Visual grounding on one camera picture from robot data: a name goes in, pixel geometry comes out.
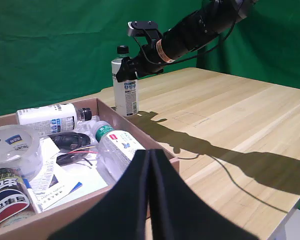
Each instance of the cardboard box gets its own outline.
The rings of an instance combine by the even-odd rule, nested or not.
[[[78,108],[90,108],[92,115],[99,115],[100,120],[108,122],[117,130],[124,130],[131,133],[146,149],[163,149],[173,167],[179,172],[178,158],[174,157],[169,151],[127,119],[118,115],[101,100],[90,98],[72,103]],[[9,124],[17,124],[15,114],[0,116],[0,126]],[[1,228],[0,240],[46,240],[51,233],[71,223],[92,208],[111,187],[107,186],[51,210]]]

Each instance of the table surface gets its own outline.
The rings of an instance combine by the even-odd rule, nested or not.
[[[138,83],[140,112],[129,120],[180,158],[203,201],[273,237],[300,200],[300,89],[197,68]],[[114,106],[112,87],[87,97]]]

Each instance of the receipt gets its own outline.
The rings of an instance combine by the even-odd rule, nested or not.
[[[50,137],[40,138],[40,148],[43,165],[34,179],[30,181],[33,192],[44,194],[49,188],[54,176],[54,164],[57,162],[57,153],[60,151]]]
[[[49,188],[45,191],[45,194],[37,194],[36,198],[42,209],[46,210],[51,205],[67,196],[71,191],[74,191],[78,185],[81,185],[80,182],[68,175],[65,170],[55,163],[53,178]]]

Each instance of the white bottle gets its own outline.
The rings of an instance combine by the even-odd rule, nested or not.
[[[99,121],[95,129],[95,138],[99,142],[98,152],[106,169],[117,181],[134,158],[136,151],[145,148],[129,132],[114,130],[106,121]]]
[[[70,132],[77,128],[78,121],[88,121],[91,117],[90,108],[76,108],[72,103],[16,111],[18,124],[37,130],[40,137]]]
[[[117,81],[116,74],[120,69],[122,59],[128,57],[129,48],[121,45],[116,51],[118,57],[111,61],[115,109],[119,115],[128,117],[139,111],[138,79]]]

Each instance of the tape roll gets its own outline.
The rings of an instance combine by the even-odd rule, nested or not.
[[[0,169],[16,169],[31,181],[43,165],[38,133],[24,125],[0,126]]]

